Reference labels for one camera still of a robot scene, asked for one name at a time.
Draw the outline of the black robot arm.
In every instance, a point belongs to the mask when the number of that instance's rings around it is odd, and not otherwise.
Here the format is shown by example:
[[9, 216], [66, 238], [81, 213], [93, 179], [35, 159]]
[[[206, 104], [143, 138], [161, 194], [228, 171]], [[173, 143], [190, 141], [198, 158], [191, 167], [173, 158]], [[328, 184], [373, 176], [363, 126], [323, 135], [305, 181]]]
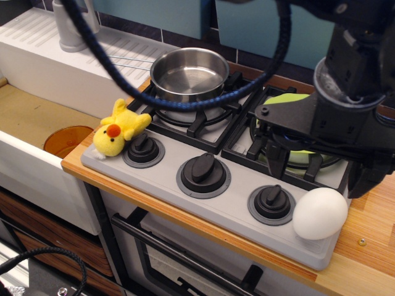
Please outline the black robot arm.
[[394, 171], [394, 120], [380, 107], [394, 101], [394, 2], [296, 1], [334, 23], [315, 91], [296, 101], [256, 107], [270, 174], [280, 178], [292, 150], [349, 160], [348, 196], [358, 198]]

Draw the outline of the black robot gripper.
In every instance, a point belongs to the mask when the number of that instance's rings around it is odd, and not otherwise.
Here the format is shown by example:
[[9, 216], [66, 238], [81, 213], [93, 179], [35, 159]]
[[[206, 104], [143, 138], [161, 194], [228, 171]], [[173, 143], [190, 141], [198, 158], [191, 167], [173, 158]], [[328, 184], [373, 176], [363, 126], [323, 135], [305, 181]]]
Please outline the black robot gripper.
[[[394, 99], [394, 27], [381, 33], [335, 27], [327, 55], [314, 71], [317, 99], [312, 150], [351, 165], [348, 198], [362, 197], [392, 173], [394, 120], [379, 106]], [[270, 174], [281, 179], [290, 151], [267, 141]]]

